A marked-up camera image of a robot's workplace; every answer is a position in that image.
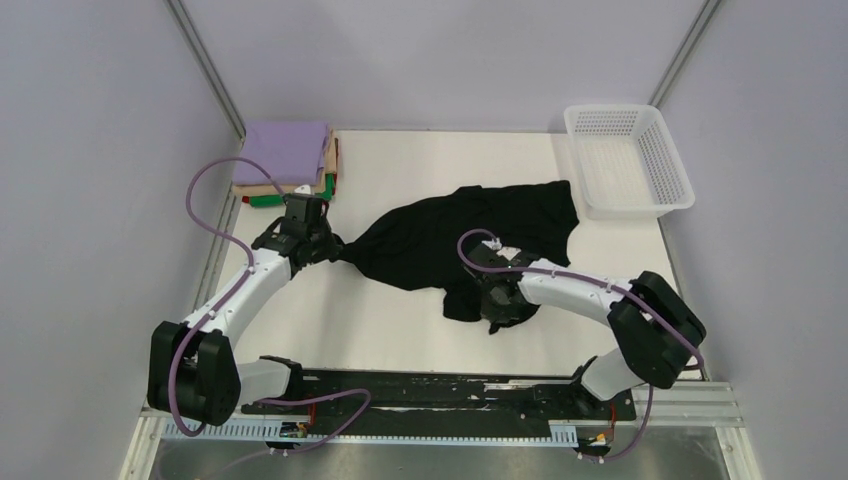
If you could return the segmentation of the black t shirt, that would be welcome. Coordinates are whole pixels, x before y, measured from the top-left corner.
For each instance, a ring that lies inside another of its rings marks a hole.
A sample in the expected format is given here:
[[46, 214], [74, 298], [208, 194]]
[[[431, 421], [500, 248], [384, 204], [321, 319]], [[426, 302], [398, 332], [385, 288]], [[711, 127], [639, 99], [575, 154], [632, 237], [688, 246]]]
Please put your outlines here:
[[441, 289], [444, 317], [478, 322], [481, 291], [462, 255], [497, 237], [507, 247], [567, 266], [568, 240], [578, 224], [566, 180], [464, 186], [390, 210], [345, 244], [339, 258], [365, 277], [402, 290]]

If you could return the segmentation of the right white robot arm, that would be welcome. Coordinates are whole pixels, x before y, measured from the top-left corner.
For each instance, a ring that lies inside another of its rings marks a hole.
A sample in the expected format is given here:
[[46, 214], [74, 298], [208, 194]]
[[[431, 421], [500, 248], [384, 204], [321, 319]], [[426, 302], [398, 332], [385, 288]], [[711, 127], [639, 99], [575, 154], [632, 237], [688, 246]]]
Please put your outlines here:
[[482, 317], [493, 329], [516, 324], [536, 307], [556, 307], [607, 327], [615, 348], [579, 367], [571, 403], [596, 417], [616, 395], [648, 385], [671, 388], [691, 361], [700, 362], [706, 328], [661, 275], [635, 279], [590, 275], [536, 254], [484, 241], [460, 256], [482, 293]]

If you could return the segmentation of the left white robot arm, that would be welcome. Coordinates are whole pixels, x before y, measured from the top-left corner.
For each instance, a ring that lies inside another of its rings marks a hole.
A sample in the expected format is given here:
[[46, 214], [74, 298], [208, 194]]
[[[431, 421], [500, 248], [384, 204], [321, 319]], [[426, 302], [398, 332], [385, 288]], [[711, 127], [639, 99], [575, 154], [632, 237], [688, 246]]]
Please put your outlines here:
[[238, 363], [234, 348], [265, 304], [305, 267], [342, 249], [327, 219], [326, 200], [292, 194], [283, 216], [248, 247], [245, 264], [224, 289], [184, 320], [162, 322], [150, 344], [147, 402], [171, 414], [179, 431], [196, 437], [221, 426], [241, 406], [268, 399], [283, 413], [306, 400], [302, 367], [265, 355]]

